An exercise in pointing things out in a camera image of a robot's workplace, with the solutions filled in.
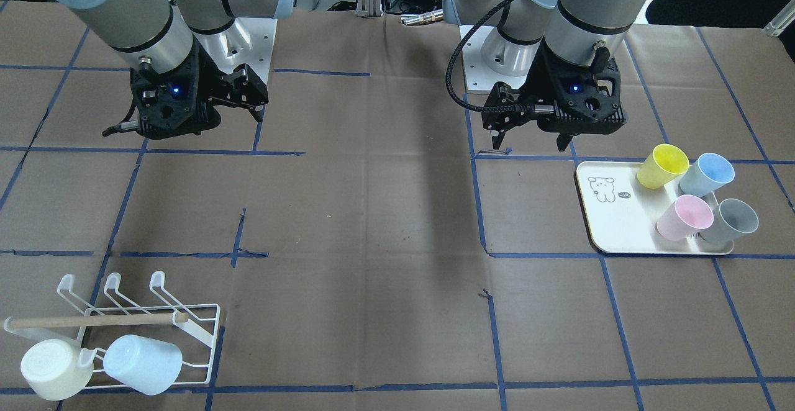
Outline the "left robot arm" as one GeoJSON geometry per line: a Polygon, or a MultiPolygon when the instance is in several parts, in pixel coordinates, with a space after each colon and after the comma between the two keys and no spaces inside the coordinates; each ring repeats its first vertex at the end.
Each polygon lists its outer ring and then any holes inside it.
{"type": "Polygon", "coordinates": [[[620,99],[621,74],[614,53],[646,0],[441,0],[445,20],[468,24],[445,71],[455,103],[481,114],[494,150],[505,134],[533,120],[557,134],[560,151],[582,134],[608,135],[627,123],[620,99]],[[519,88],[496,82],[485,105],[455,93],[452,71],[480,27],[519,48],[534,48],[519,75],[519,88]]]}

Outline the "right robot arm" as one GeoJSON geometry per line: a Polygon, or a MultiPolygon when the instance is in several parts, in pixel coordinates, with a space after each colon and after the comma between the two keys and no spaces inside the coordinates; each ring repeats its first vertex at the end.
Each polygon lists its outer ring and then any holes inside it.
{"type": "Polygon", "coordinates": [[[224,60],[240,58],[253,41],[231,33],[241,18],[289,17],[293,0],[56,0],[68,7],[130,68],[133,96],[125,117],[104,134],[153,139],[215,128],[216,107],[247,109],[261,122],[266,83],[242,61],[230,71],[202,38],[224,40],[224,60]]]}

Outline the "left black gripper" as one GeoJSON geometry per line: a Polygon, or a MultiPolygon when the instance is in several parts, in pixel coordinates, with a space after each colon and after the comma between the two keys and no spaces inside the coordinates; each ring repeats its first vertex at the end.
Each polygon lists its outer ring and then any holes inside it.
{"type": "Polygon", "coordinates": [[[481,114],[483,128],[491,131],[494,150],[514,127],[537,120],[539,129],[557,133],[556,147],[566,151],[575,135],[607,133],[607,49],[599,47],[584,66],[568,63],[542,42],[520,89],[494,83],[481,114]],[[551,106],[537,113],[535,106],[551,106]]]}

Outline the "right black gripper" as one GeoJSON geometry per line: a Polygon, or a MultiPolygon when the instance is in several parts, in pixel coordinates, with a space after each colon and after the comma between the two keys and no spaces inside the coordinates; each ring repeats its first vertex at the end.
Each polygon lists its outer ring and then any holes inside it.
{"type": "Polygon", "coordinates": [[[247,109],[255,122],[262,123],[269,94],[266,83],[249,64],[239,64],[226,74],[194,38],[181,69],[186,71],[188,87],[181,111],[189,119],[219,120],[216,106],[222,105],[247,109]]]}

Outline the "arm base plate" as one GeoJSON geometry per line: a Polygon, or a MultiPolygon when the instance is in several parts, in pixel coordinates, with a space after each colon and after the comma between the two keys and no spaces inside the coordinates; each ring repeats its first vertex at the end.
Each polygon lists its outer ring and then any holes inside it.
{"type": "Polygon", "coordinates": [[[489,94],[494,83],[512,88],[525,83],[540,42],[520,45],[507,41],[495,27],[480,27],[463,46],[466,93],[489,94]]]}
{"type": "Polygon", "coordinates": [[[226,31],[196,37],[224,73],[247,64],[267,84],[277,25],[276,19],[238,18],[226,31]]]}

